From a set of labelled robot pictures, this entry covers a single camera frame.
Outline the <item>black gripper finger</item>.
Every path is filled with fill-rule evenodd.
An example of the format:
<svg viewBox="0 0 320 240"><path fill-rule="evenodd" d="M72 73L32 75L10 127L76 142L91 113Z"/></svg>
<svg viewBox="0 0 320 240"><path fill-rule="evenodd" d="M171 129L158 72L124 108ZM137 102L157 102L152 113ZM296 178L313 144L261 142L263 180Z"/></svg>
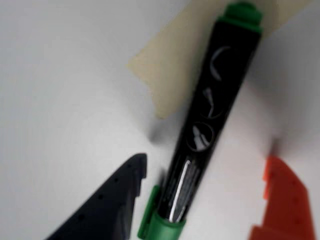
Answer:
<svg viewBox="0 0 320 240"><path fill-rule="evenodd" d="M130 157L48 239L128 240L136 197L147 176L147 155Z"/></svg>

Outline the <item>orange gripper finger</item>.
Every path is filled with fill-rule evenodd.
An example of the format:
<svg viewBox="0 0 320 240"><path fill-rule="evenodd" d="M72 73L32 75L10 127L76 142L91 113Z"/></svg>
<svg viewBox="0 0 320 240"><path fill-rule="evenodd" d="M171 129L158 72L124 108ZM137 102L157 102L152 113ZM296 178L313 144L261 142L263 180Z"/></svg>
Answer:
<svg viewBox="0 0 320 240"><path fill-rule="evenodd" d="M279 157L269 156L263 174L267 200L262 225L254 225L251 240L315 240L308 190Z"/></svg>

